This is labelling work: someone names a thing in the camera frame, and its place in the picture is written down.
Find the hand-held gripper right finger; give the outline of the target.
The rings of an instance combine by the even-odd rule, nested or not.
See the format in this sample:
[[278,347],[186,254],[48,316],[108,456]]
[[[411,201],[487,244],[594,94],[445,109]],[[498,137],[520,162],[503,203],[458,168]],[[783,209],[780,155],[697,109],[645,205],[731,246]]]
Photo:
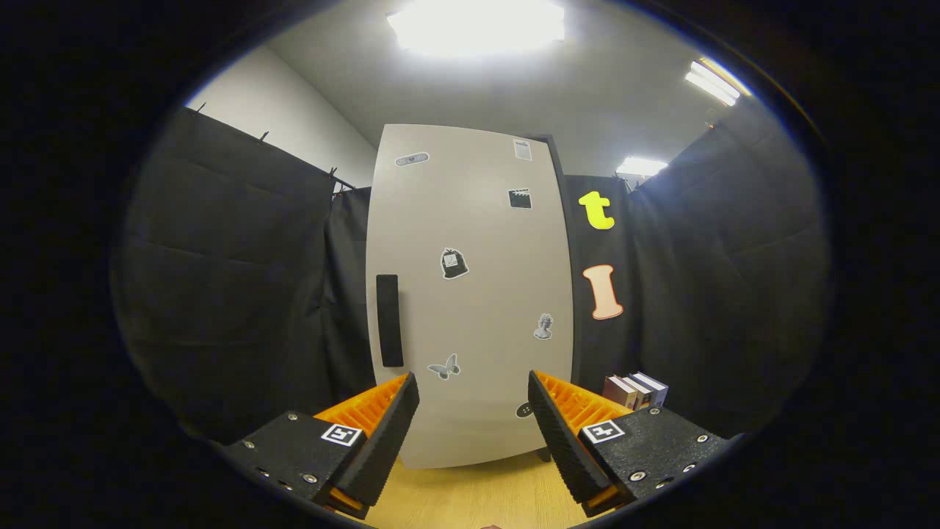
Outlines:
[[664,406],[637,411],[532,370],[528,403],[574,502],[590,518],[649,501],[731,454],[725,439]]

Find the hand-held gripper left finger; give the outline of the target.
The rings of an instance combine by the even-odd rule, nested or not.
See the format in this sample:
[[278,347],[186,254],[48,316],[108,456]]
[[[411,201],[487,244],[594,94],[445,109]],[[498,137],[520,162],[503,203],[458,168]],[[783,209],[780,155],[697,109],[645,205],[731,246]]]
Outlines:
[[419,402],[408,372],[315,415],[286,411],[221,446],[220,455],[298,508],[363,520],[385,489]]

